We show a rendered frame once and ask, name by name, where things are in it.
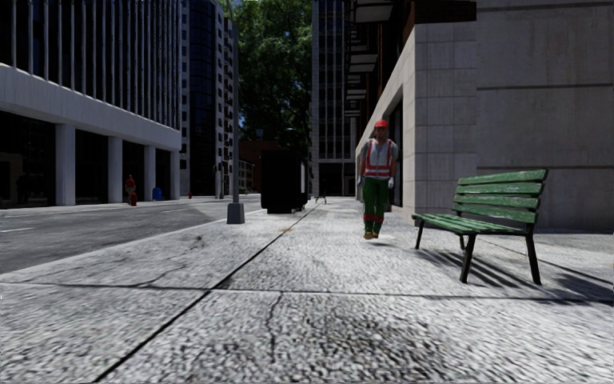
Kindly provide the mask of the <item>grey street lamp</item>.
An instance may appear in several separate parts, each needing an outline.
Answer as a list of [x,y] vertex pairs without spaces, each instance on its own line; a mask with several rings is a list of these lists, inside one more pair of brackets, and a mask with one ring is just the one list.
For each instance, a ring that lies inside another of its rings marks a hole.
[[238,111],[239,111],[239,88],[238,88],[238,60],[237,60],[237,26],[233,15],[232,0],[225,0],[228,11],[229,19],[232,23],[232,47],[233,47],[233,201],[227,207],[227,223],[228,224],[243,224],[245,222],[245,209],[243,203],[240,201],[239,196],[239,181],[240,181],[240,158],[239,158],[239,123],[238,123]]

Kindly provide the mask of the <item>trees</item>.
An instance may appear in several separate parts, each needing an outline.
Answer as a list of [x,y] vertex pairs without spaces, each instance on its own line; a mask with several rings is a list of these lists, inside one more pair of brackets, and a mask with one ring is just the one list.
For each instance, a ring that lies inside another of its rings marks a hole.
[[305,155],[310,146],[312,3],[233,0],[233,6],[242,137],[276,141]]

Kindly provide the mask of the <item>black bus shelter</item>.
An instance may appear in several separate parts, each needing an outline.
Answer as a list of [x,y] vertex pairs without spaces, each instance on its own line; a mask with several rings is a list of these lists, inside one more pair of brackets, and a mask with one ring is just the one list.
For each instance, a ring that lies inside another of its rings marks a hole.
[[291,214],[307,203],[306,165],[291,150],[261,152],[261,207],[268,214]]

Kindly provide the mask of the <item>white concrete office building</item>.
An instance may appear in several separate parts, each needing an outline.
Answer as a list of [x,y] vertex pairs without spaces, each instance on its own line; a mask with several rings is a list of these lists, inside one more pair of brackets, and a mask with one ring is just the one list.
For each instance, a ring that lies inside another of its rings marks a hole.
[[180,196],[180,0],[0,0],[0,208]]

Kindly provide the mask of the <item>grey glass tower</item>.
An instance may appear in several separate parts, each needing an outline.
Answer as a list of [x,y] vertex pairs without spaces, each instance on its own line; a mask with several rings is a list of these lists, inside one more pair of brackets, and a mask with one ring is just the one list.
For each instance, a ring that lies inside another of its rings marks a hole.
[[312,2],[312,194],[353,196],[355,135],[345,116],[345,3]]

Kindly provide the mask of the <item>dark glass tower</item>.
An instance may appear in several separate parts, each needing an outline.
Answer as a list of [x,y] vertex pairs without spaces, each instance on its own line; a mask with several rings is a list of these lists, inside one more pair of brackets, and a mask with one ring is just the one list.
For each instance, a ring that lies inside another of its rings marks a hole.
[[183,195],[229,194],[233,174],[232,23],[225,0],[181,0]]

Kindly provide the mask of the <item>pale concrete building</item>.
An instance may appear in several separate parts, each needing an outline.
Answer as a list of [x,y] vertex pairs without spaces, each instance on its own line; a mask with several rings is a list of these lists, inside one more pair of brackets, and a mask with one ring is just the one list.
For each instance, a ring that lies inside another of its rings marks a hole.
[[614,0],[352,0],[349,98],[400,147],[392,210],[462,177],[546,168],[538,226],[614,231]]

